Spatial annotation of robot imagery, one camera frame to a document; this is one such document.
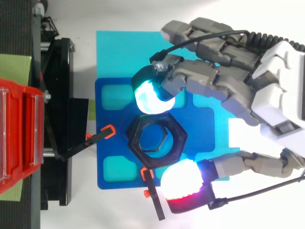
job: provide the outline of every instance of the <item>wire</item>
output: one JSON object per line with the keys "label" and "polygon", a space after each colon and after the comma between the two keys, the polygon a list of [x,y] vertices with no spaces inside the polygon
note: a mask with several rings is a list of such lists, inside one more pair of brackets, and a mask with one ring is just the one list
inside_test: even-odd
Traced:
{"label": "wire", "polygon": [[216,208],[220,208],[220,207],[223,207],[224,205],[228,204],[229,202],[233,202],[233,201],[237,201],[237,200],[241,200],[241,199],[245,199],[245,198],[249,198],[249,197],[254,197],[254,196],[257,196],[259,194],[277,189],[279,187],[290,185],[292,183],[295,183],[297,181],[302,181],[302,180],[305,180],[305,177],[297,177],[295,179],[291,179],[291,180],[285,181],[283,183],[273,185],[273,186],[270,186],[270,187],[266,187],[266,188],[260,189],[258,191],[251,192],[251,193],[241,195],[241,196],[236,196],[236,197],[232,197],[232,198],[217,198],[211,204],[209,204],[209,209],[213,210],[213,209],[216,209]]}
{"label": "wire", "polygon": [[176,49],[179,49],[179,48],[182,48],[188,44],[191,44],[191,43],[194,43],[194,42],[200,42],[200,41],[203,41],[203,40],[207,40],[207,39],[211,39],[211,38],[216,38],[216,37],[222,37],[222,36],[229,36],[229,35],[236,35],[236,34],[246,34],[246,35],[249,35],[250,32],[248,30],[233,30],[233,31],[225,31],[225,32],[218,32],[218,33],[212,33],[212,34],[208,34],[208,35],[204,35],[204,36],[200,36],[200,37],[196,37],[196,38],[193,38],[193,39],[190,39],[188,41],[185,41],[185,42],[182,42],[178,45],[174,45],[168,49],[166,49],[166,51],[169,53],[169,52],[172,52]]}
{"label": "wire", "polygon": [[188,44],[194,43],[194,42],[200,42],[203,40],[211,39],[211,38],[216,38],[216,37],[222,37],[222,36],[229,36],[229,35],[236,35],[236,34],[246,34],[247,36],[250,34],[249,31],[247,30],[233,30],[233,31],[225,31],[225,32],[218,32],[218,33],[213,33],[213,34],[208,34],[200,37],[196,37],[193,39],[189,39],[188,41],[182,42],[180,44],[174,45],[166,50],[162,50],[160,52],[157,52],[155,55],[153,55],[149,60],[150,63],[153,61],[162,61],[166,55],[176,49],[182,48]]}
{"label": "wire", "polygon": [[227,202],[233,202],[233,201],[237,201],[237,200],[240,200],[240,199],[245,199],[245,198],[257,196],[259,194],[262,194],[262,193],[265,193],[265,192],[277,189],[279,187],[284,187],[286,185],[290,185],[290,184],[293,184],[293,183],[295,183],[297,181],[301,181],[301,180],[305,180],[305,177],[297,177],[297,178],[285,181],[285,182],[280,183],[280,184],[276,184],[276,185],[273,185],[273,186],[270,186],[270,187],[266,187],[266,188],[260,189],[260,190],[255,191],[255,192],[251,192],[251,193],[248,193],[248,194],[245,194],[245,195],[241,195],[241,196],[237,196],[237,197],[227,198],[226,201]]}

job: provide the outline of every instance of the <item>white surface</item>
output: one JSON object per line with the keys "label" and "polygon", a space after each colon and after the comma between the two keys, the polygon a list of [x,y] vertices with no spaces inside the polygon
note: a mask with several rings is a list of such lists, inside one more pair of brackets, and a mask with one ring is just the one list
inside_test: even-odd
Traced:
{"label": "white surface", "polygon": [[281,124],[288,120],[281,109],[283,93],[277,83],[270,84],[256,92],[251,109],[271,126]]}
{"label": "white surface", "polygon": [[[171,20],[190,22],[201,16],[234,29],[266,32],[305,43],[304,5],[299,0],[49,0],[51,15],[63,37],[76,44],[74,95],[94,99],[96,30],[157,31]],[[95,123],[88,122],[95,130]],[[278,156],[281,148],[259,134],[259,127],[230,120],[230,146]],[[232,197],[282,182],[279,178],[244,172],[229,182],[214,182],[218,197]],[[42,229],[202,229],[303,228],[305,182],[293,184],[209,211],[207,207],[174,215],[159,192],[166,220],[158,221],[144,188],[100,190],[96,149],[73,158],[72,202],[49,202],[41,214]]]}

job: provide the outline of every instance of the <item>hexagonal nut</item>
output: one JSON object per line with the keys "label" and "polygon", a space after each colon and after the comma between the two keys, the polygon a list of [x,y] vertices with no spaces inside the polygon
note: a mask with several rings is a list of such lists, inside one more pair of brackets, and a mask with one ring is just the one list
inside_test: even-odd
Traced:
{"label": "hexagonal nut", "polygon": [[[170,152],[160,158],[148,156],[145,151],[141,149],[140,145],[142,131],[147,126],[153,124],[158,124],[167,128],[173,136],[173,146]],[[129,139],[129,149],[147,169],[169,166],[178,162],[188,137],[186,131],[170,113],[139,115],[131,123],[125,134]]]}
{"label": "hexagonal nut", "polygon": [[164,143],[164,141],[166,140],[167,136],[168,136],[168,133],[167,133],[167,130],[164,126],[160,126],[161,129],[162,129],[162,139],[161,139],[161,142],[159,143],[159,145],[157,147],[155,147],[154,149],[144,149],[143,151],[146,152],[146,153],[149,153],[149,152],[158,152],[162,146],[162,144]]}

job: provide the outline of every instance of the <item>robotic hand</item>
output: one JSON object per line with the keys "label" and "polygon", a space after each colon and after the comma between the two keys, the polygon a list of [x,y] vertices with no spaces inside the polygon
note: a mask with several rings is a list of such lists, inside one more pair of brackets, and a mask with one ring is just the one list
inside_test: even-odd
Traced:
{"label": "robotic hand", "polygon": [[[285,148],[280,158],[242,151],[209,160],[214,178],[253,170],[272,177],[288,177],[305,167],[305,46],[282,37],[233,31],[225,24],[197,18],[190,24],[172,21],[163,37],[175,46],[156,53],[132,86],[138,107],[147,114],[170,110],[174,97],[188,92],[222,101],[222,106],[248,125],[261,125],[262,135]],[[186,47],[201,60],[190,61],[169,52]],[[145,81],[149,91],[139,90]],[[146,98],[146,105],[140,98]],[[157,106],[157,111],[149,106]]]}

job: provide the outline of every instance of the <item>orange clip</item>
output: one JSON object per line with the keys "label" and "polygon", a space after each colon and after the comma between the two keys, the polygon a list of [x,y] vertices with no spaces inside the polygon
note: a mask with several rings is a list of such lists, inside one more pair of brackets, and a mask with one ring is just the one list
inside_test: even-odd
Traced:
{"label": "orange clip", "polygon": [[88,139],[92,138],[92,135],[89,134],[89,133],[86,133],[86,138],[87,138],[87,140],[88,140]]}
{"label": "orange clip", "polygon": [[[147,168],[145,168],[145,167],[143,167],[143,168],[140,170],[143,181],[146,181],[145,176],[144,176],[144,171],[145,171],[145,170],[147,170]],[[152,171],[151,169],[150,169],[150,172],[151,172],[152,178],[154,178],[153,171]]]}
{"label": "orange clip", "polygon": [[113,135],[115,135],[115,128],[114,128],[114,126],[111,125],[111,124],[109,124],[109,125],[103,127],[103,128],[101,129],[101,131],[103,131],[103,130],[105,130],[105,129],[108,129],[109,127],[110,127],[111,130],[112,130],[112,134],[109,134],[107,137],[105,137],[105,139],[111,138]]}
{"label": "orange clip", "polygon": [[86,140],[92,138],[92,135],[89,134],[89,133],[86,133]]}

